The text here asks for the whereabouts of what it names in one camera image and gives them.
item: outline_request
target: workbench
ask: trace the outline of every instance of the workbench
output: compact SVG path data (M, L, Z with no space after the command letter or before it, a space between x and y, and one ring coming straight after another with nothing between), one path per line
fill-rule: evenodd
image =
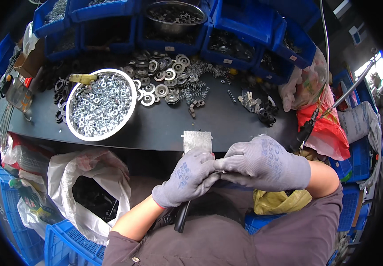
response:
M247 111L237 101L233 103L227 93L230 89L235 98L241 94L239 81L232 85L222 84L222 78L215 79L210 74L203 74L200 80L210 87L205 105L195 108L196 118L188 112L185 100L174 105L166 104L164 99L149 107L137 103L134 114L126 125L116 134L106 140L87 142L76 138L65 123L57 124L55 113L58 109L53 103L53 90L47 90L34 95L30 108L32 123L25 120L24 115L14 109L8 131L19 135L60 141L79 143L93 146L115 148L182 151L184 130L209 131L212 134L214 152L227 152L236 142L246 142L252 136L266 134L277 140L284 147L288 147L297 134L297 118L295 111L284 112L282 101L277 91L271 91L275 103L279 105L279 112L275 116L276 123L272 127L262 124L256 114ZM257 86L252 89L253 98L262 97ZM0 101L0 117L7 102Z

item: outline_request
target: hand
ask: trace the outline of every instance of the hand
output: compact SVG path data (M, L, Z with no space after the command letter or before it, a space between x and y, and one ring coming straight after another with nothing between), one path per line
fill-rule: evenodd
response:
M231 145L214 168L230 172L221 179L269 192L305 189L311 177L306 158L287 152L269 136Z
M204 149L190 150L179 160L171 178L154 187L154 201L162 208L169 208L202 196L220 178L219 174L213 174L214 162L213 155Z

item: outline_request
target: cardboard box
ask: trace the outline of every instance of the cardboard box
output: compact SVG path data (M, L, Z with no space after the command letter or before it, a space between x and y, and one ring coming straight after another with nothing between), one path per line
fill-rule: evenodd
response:
M23 77L35 78L46 60L44 47L44 38L39 39L35 45L35 49L29 53L27 58L24 58L23 53L18 56L17 61L14 64L14 70L18 71Z

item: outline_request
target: black handle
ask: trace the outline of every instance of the black handle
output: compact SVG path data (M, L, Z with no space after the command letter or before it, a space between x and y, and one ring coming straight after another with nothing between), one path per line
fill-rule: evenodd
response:
M191 201L183 202L179 206L177 217L175 219L174 230L182 233L184 231L185 218L189 214L189 206Z

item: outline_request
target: gray work glove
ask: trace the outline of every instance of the gray work glove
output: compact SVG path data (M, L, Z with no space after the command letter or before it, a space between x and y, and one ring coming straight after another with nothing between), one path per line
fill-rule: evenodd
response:
M190 150L179 160L171 178L153 188L153 200L169 208L202 196L220 178L214 174L214 162L213 155L204 149Z
M269 136L231 145L214 167L228 172L223 180L269 192L305 189L311 177L306 158L287 152Z

